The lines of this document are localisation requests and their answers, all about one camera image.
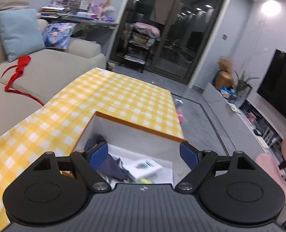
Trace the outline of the black trolley with pink cover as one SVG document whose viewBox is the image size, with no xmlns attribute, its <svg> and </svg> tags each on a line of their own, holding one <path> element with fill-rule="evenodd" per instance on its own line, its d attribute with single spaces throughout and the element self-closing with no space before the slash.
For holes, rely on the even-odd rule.
<svg viewBox="0 0 286 232">
<path fill-rule="evenodd" d="M 152 54 L 153 46 L 161 39 L 161 32 L 150 24 L 126 23 L 122 39 L 124 40 L 123 62 L 136 66 L 142 73 Z"/>
</svg>

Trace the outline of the navy blue cloth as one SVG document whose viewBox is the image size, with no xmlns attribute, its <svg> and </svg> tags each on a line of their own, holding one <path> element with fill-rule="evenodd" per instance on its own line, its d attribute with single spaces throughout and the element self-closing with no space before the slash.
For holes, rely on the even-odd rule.
<svg viewBox="0 0 286 232">
<path fill-rule="evenodd" d="M 89 138 L 85 144 L 84 151 L 95 147 L 100 142 L 106 141 L 106 139 L 101 136 L 97 135 L 92 138 Z M 129 172 L 124 169 L 122 165 L 122 160 L 120 158 L 115 158 L 109 154 L 109 147 L 108 147 L 108 156 L 100 168 L 97 170 L 98 173 L 102 174 L 108 179 L 114 179 L 118 181 L 126 181 L 129 179 Z"/>
</svg>

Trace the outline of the green potted plant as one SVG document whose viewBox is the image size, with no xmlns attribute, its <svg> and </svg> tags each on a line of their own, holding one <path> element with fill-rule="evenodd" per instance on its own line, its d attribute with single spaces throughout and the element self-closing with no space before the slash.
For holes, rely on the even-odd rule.
<svg viewBox="0 0 286 232">
<path fill-rule="evenodd" d="M 240 76 L 237 74 L 236 71 L 235 71 L 235 74 L 237 77 L 237 83 L 234 87 L 235 93 L 236 93 L 235 103 L 238 103 L 238 102 L 246 100 L 247 96 L 252 90 L 250 81 L 259 79 L 259 77 L 251 77 L 250 75 L 247 75 L 245 71 Z"/>
</svg>

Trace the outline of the white tv cabinet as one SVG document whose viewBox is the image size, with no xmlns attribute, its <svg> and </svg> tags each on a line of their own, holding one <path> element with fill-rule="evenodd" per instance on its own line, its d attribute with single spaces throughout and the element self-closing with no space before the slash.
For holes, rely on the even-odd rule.
<svg viewBox="0 0 286 232">
<path fill-rule="evenodd" d="M 233 111 L 227 100 L 212 84 L 207 84 L 203 98 L 222 124 L 236 150 L 245 152 L 251 159 L 264 153 L 274 156 L 278 163 L 282 162 L 281 155 L 272 151 L 262 137 L 255 135 L 246 116 Z"/>
</svg>

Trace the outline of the black television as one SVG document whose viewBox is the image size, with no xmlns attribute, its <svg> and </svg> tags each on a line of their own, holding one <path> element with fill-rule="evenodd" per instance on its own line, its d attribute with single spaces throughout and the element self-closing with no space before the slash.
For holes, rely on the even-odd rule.
<svg viewBox="0 0 286 232">
<path fill-rule="evenodd" d="M 286 53 L 276 50 L 257 90 L 286 119 Z"/>
</svg>

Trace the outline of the gold vase with dried flowers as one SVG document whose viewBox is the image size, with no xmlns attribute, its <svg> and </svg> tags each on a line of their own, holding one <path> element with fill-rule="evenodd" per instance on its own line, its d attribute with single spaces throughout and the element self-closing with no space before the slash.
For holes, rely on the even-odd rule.
<svg viewBox="0 0 286 232">
<path fill-rule="evenodd" d="M 218 59 L 219 73 L 216 76 L 215 87 L 220 91 L 221 87 L 230 88 L 234 83 L 231 73 L 232 60 L 226 56 L 220 56 Z"/>
</svg>

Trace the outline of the beige sofa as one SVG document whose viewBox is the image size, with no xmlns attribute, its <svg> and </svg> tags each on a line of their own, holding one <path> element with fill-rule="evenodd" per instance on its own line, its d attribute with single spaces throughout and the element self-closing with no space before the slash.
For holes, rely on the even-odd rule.
<svg viewBox="0 0 286 232">
<path fill-rule="evenodd" d="M 48 23 L 38 17 L 37 22 L 43 36 Z M 85 72 L 106 67 L 106 57 L 102 54 L 101 46 L 77 38 L 69 39 L 65 51 L 45 48 L 28 55 L 31 61 L 12 88 L 33 95 L 43 104 Z M 15 68 L 3 77 L 2 73 L 17 62 L 18 59 L 8 61 L 0 38 L 0 136 L 42 107 L 29 97 L 4 91 Z"/>
</svg>

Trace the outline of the yellow checkered tablecloth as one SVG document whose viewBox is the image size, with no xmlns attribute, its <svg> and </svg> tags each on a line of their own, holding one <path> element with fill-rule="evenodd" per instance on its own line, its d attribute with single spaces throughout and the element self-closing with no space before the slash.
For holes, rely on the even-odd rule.
<svg viewBox="0 0 286 232">
<path fill-rule="evenodd" d="M 42 153 L 70 154 L 95 114 L 184 141 L 168 90 L 94 68 L 0 136 L 0 231 L 9 224 L 2 204 L 5 188 Z"/>
</svg>

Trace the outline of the cluttered desk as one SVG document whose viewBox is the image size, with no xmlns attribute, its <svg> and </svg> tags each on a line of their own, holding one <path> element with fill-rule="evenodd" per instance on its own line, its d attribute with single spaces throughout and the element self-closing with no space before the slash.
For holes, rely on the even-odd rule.
<svg viewBox="0 0 286 232">
<path fill-rule="evenodd" d="M 52 0 L 39 11 L 42 19 L 52 22 L 76 23 L 73 33 L 82 32 L 83 36 L 96 28 L 115 29 L 116 20 L 109 16 L 115 12 L 112 0 L 97 3 L 96 0 Z"/>
</svg>

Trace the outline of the orange cardboard box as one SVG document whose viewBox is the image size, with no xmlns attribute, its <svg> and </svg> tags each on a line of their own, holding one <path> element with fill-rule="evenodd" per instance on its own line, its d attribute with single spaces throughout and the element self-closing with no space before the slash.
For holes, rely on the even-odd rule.
<svg viewBox="0 0 286 232">
<path fill-rule="evenodd" d="M 130 122 L 96 112 L 80 135 L 75 150 L 84 150 L 89 138 L 103 136 L 109 147 L 109 154 L 122 160 L 122 165 L 150 158 L 162 165 L 156 174 L 129 183 L 162 184 L 173 186 L 183 179 L 190 169 L 180 157 L 180 141 L 156 132 L 144 130 Z"/>
</svg>

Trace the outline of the anime print cushion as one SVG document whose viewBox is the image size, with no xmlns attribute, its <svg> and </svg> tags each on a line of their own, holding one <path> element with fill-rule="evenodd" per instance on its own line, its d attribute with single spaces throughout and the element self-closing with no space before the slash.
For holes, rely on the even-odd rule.
<svg viewBox="0 0 286 232">
<path fill-rule="evenodd" d="M 77 23 L 48 24 L 43 33 L 46 48 L 66 50 Z"/>
</svg>

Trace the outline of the light blue cushion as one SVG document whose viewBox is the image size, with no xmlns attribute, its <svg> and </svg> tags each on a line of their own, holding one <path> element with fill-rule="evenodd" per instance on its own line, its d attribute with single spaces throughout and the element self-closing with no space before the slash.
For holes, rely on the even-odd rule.
<svg viewBox="0 0 286 232">
<path fill-rule="evenodd" d="M 45 49 L 35 9 L 0 11 L 0 38 L 9 62 Z"/>
</svg>

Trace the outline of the red ribbon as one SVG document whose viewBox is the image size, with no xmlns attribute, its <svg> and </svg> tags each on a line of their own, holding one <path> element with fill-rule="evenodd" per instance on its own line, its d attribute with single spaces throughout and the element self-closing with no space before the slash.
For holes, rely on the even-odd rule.
<svg viewBox="0 0 286 232">
<path fill-rule="evenodd" d="M 9 70 L 15 68 L 15 73 L 13 73 L 12 76 L 9 78 L 7 84 L 4 87 L 4 91 L 29 97 L 29 98 L 33 99 L 34 101 L 36 101 L 37 103 L 39 103 L 41 106 L 44 106 L 44 104 L 38 98 L 34 97 L 33 95 L 12 88 L 12 84 L 18 78 L 22 77 L 22 75 L 24 73 L 24 69 L 30 63 L 30 61 L 31 61 L 31 57 L 29 55 L 23 55 L 23 56 L 18 58 L 18 62 L 16 65 L 12 65 L 12 66 L 8 67 L 2 73 L 1 77 L 3 77 Z"/>
</svg>

